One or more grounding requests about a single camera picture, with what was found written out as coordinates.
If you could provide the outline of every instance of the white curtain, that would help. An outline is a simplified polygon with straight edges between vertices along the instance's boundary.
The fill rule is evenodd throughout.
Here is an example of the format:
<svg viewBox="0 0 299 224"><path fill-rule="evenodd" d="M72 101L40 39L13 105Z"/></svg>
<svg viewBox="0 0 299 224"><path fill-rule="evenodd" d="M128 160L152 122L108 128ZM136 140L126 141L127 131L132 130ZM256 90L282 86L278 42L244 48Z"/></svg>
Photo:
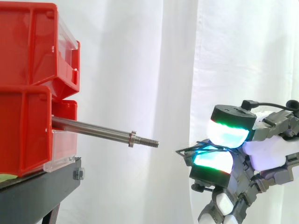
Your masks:
<svg viewBox="0 0 299 224"><path fill-rule="evenodd" d="M210 195L189 192L174 151L206 137L215 104L299 98L297 0L46 1L81 42L78 119L160 141L80 135L86 178L58 224L196 223ZM259 195L244 223L297 223L298 184Z"/></svg>
<svg viewBox="0 0 299 224"><path fill-rule="evenodd" d="M297 0L199 0L190 142L206 137L216 104L299 99ZM297 224L299 182L258 195L244 224ZM209 193L190 192L194 223Z"/></svg>

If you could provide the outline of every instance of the green light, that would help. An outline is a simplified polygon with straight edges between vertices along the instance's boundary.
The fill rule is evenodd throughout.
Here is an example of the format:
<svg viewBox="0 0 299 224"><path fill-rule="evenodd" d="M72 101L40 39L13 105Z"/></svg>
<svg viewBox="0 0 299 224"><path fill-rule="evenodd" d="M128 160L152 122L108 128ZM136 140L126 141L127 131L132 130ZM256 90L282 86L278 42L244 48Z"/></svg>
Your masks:
<svg viewBox="0 0 299 224"><path fill-rule="evenodd" d="M210 120L208 137L215 145L238 148L246 140L249 131L242 128L229 127Z"/></svg>
<svg viewBox="0 0 299 224"><path fill-rule="evenodd" d="M216 149L213 146L207 146L206 149ZM232 171L234 160L230 152L212 152L200 154L195 157L194 164L198 166L210 167L222 170L228 174Z"/></svg>

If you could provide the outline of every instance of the screw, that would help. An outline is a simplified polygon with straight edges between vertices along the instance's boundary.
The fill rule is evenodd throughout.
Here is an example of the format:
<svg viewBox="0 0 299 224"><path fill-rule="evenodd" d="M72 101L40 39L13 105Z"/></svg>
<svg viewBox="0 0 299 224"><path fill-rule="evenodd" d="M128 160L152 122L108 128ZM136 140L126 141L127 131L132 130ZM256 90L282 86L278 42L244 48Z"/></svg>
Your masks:
<svg viewBox="0 0 299 224"><path fill-rule="evenodd" d="M84 168L80 167L74 171L74 180L81 181L81 180L84 180L84 177L85 177L85 169Z"/></svg>

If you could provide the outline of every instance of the metal rod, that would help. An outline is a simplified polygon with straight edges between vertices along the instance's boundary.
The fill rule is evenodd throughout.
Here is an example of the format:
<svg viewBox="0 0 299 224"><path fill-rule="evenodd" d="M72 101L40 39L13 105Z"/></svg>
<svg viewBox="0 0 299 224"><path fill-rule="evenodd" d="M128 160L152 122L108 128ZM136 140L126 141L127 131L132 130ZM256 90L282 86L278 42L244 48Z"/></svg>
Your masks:
<svg viewBox="0 0 299 224"><path fill-rule="evenodd" d="M76 133L91 135L103 139L127 143L129 147L133 147L134 144L141 144L141 145L155 147L155 148L158 148L159 146L158 141L136 136L136 132L134 131L132 131L131 133L123 132L123 131L118 131L107 127L90 125L87 123L65 119L65 118L58 118L52 116L52 126L54 128L63 129L65 131L76 132Z"/></svg>

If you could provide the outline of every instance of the stacked storage bin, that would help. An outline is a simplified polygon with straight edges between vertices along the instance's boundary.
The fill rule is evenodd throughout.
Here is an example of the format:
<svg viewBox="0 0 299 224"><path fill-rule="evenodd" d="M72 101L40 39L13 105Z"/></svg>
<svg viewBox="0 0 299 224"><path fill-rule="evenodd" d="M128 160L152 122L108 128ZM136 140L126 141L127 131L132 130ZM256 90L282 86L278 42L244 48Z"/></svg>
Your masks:
<svg viewBox="0 0 299 224"><path fill-rule="evenodd" d="M51 116L77 119L80 44L57 7L0 2L0 175L53 171L74 162L77 134Z"/></svg>

